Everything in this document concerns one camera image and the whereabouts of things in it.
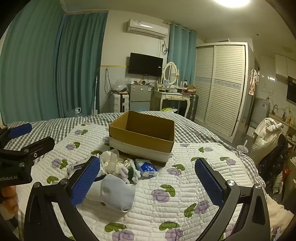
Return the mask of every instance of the sliding wardrobe door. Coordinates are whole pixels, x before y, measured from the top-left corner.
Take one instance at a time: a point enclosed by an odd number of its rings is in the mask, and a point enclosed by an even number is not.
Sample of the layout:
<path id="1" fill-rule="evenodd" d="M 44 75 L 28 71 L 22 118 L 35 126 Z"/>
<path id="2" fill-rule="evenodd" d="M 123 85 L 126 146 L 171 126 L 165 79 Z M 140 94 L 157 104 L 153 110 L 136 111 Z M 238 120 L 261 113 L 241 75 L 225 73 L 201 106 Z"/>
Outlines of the sliding wardrobe door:
<path id="1" fill-rule="evenodd" d="M 214 48 L 214 78 L 205 123 L 231 136 L 244 88 L 245 46 L 217 45 Z"/>
<path id="2" fill-rule="evenodd" d="M 198 47 L 194 86 L 198 95 L 195 119 L 205 120 L 213 76 L 214 46 Z"/>

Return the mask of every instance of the wall cabinet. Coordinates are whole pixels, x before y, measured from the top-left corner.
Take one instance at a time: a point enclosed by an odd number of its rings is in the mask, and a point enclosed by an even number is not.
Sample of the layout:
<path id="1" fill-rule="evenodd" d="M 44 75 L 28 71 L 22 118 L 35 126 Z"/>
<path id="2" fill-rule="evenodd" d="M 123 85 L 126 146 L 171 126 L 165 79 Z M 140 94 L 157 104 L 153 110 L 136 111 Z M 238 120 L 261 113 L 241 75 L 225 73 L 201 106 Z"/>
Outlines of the wall cabinet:
<path id="1" fill-rule="evenodd" d="M 275 58 L 276 58 L 276 78 L 278 80 L 287 80 L 288 78 L 287 57 L 276 54 Z"/>
<path id="2" fill-rule="evenodd" d="M 288 76 L 296 80 L 296 61 L 287 58 Z"/>
<path id="3" fill-rule="evenodd" d="M 278 54 L 275 54 L 275 58 L 276 78 L 285 81 L 290 76 L 296 79 L 296 61 Z"/>

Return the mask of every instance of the oval mirror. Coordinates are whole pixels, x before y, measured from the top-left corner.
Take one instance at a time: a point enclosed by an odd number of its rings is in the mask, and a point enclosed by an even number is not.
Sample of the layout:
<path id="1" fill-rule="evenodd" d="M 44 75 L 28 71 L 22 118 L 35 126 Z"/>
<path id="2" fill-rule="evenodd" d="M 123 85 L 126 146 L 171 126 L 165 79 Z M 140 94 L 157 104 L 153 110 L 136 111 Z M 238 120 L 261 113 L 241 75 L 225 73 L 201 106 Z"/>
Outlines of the oval mirror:
<path id="1" fill-rule="evenodd" d="M 168 80 L 170 85 L 177 81 L 178 69 L 175 63 L 169 62 L 163 70 L 163 80 Z"/>

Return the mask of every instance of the white jacket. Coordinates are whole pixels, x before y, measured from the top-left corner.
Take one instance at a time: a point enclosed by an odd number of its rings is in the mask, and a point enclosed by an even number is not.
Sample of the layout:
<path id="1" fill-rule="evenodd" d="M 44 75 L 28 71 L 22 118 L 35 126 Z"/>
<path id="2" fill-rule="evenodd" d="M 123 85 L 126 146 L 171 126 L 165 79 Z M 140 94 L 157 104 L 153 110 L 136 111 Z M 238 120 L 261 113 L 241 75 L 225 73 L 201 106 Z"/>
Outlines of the white jacket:
<path id="1" fill-rule="evenodd" d="M 256 128 L 253 137 L 256 138 L 251 156 L 257 166 L 276 146 L 281 134 L 282 124 L 277 124 L 272 118 L 265 118 Z"/>

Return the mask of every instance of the ceiling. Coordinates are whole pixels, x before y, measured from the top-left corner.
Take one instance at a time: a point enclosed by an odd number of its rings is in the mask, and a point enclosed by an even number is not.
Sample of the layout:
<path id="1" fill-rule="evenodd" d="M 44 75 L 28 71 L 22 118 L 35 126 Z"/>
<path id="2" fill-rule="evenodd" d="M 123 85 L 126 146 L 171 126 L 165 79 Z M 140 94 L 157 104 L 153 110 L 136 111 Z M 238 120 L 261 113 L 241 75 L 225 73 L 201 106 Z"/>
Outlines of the ceiling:
<path id="1" fill-rule="evenodd" d="M 242 8 L 227 8 L 214 0 L 61 0 L 66 12 L 122 10 L 176 22 L 202 40 L 252 38 L 256 58 L 274 53 L 296 60 L 296 40 L 280 15 L 265 0 L 250 0 Z"/>

